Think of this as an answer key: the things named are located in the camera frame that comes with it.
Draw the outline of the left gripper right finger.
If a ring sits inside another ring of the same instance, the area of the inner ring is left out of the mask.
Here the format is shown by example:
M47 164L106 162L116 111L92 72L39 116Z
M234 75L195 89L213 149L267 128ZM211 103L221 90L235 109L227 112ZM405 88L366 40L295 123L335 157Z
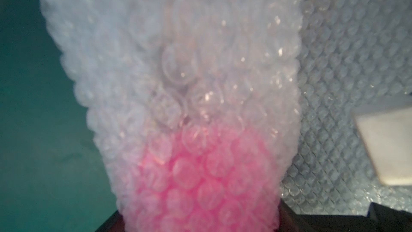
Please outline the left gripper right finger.
M279 205L279 232L315 232L315 230L297 215L285 202Z

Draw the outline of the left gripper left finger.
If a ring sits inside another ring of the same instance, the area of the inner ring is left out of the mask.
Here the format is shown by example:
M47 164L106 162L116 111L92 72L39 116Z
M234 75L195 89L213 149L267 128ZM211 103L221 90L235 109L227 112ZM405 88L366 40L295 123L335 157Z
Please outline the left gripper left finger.
M114 212L95 232L124 232L123 216Z

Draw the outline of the clear bubble wrap sheet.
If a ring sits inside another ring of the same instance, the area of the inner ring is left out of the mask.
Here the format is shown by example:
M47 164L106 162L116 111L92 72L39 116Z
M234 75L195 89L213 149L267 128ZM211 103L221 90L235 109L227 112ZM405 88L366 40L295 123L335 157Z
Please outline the clear bubble wrap sheet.
M298 213L412 209L410 186L379 182L351 119L355 107L411 94L412 0L40 6L122 216L146 153L165 160L178 133L200 152L225 127L262 136L280 202Z

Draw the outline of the pink plastic wine glass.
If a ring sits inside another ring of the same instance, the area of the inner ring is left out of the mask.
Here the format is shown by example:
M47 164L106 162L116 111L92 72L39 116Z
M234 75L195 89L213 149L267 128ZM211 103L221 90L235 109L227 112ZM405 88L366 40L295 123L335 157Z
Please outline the pink plastic wine glass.
M165 160L146 153L135 169L128 232L275 232L279 175L262 136L250 128L215 128L203 151L172 136Z

